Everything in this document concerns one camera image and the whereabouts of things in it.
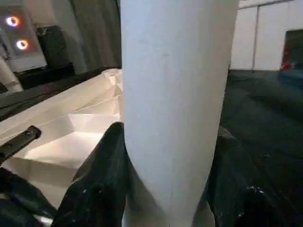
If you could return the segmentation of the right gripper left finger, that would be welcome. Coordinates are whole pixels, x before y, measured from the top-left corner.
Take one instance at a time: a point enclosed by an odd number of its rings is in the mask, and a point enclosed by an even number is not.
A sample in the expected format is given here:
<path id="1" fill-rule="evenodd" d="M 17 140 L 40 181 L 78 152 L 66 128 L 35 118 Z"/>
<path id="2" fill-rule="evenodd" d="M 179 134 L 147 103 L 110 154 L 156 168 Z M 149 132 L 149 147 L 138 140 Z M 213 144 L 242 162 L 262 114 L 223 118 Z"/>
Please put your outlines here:
<path id="1" fill-rule="evenodd" d="M 124 124 L 109 126 L 79 167 L 53 227 L 120 227 L 129 189 Z"/>

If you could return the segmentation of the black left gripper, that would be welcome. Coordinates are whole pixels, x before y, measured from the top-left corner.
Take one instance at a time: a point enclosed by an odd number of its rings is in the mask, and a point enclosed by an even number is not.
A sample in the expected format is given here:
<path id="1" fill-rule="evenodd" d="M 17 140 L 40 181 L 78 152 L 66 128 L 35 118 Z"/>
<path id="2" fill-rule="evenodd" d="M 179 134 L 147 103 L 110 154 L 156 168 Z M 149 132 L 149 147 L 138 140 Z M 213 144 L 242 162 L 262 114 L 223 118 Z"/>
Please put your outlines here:
<path id="1" fill-rule="evenodd" d="M 0 146 L 0 160 L 6 161 L 32 141 L 40 138 L 42 131 L 30 126 Z M 42 192 L 11 171 L 0 169 L 0 225 L 2 227 L 42 227 L 36 217 L 53 220 L 57 209 Z"/>

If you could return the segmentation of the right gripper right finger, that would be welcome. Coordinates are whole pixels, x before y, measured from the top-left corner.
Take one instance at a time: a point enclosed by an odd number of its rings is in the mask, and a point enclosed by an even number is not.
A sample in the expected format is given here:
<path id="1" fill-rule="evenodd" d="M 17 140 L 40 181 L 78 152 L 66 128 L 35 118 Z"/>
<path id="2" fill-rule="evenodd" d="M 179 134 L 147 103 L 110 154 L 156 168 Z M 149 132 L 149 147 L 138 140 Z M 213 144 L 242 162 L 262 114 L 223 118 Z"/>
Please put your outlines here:
<path id="1" fill-rule="evenodd" d="M 207 200 L 218 227 L 300 227 L 303 161 L 244 145 L 221 127 Z"/>

